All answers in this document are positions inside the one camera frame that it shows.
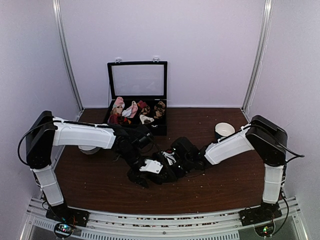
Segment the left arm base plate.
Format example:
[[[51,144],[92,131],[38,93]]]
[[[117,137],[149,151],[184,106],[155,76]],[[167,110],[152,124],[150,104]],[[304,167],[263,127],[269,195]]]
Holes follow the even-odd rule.
[[[45,215],[46,218],[72,226],[87,226],[90,216],[88,211],[68,207],[65,202],[57,206],[52,206],[46,199],[45,203],[48,205]]]

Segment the beige brown argyle sock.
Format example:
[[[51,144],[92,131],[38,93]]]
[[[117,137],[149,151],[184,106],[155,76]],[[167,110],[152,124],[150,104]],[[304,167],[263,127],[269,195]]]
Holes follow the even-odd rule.
[[[155,106],[154,106],[154,118],[155,119],[161,119],[166,112],[166,105],[163,101],[159,101]]]

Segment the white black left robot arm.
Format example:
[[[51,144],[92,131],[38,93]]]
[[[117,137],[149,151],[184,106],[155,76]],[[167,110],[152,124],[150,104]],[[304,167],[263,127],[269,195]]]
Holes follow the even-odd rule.
[[[43,111],[32,127],[21,137],[17,146],[17,157],[35,175],[52,213],[61,222],[72,218],[66,207],[65,197],[58,183],[52,163],[54,148],[78,148],[83,154],[95,154],[100,150],[111,150],[123,158],[138,182],[140,174],[159,176],[163,171],[170,173],[169,165],[161,154],[158,159],[143,157],[141,149],[154,143],[147,127],[136,128],[118,124],[96,124],[71,121]]]

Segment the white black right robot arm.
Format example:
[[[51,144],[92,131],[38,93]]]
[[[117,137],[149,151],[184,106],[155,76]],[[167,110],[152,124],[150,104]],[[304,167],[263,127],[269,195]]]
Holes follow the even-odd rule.
[[[239,130],[227,122],[215,125],[215,141],[199,149],[186,137],[176,139],[168,150],[155,153],[177,178],[199,169],[205,170],[237,156],[254,152],[264,166],[262,206],[256,210],[259,220],[268,220],[275,212],[287,164],[286,131],[261,115]]]

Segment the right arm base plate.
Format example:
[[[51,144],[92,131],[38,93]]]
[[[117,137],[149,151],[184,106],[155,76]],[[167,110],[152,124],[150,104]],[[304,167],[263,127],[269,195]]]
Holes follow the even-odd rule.
[[[282,211],[278,203],[270,204],[262,202],[260,206],[246,207],[238,212],[242,226],[255,225],[272,221],[282,216]]]

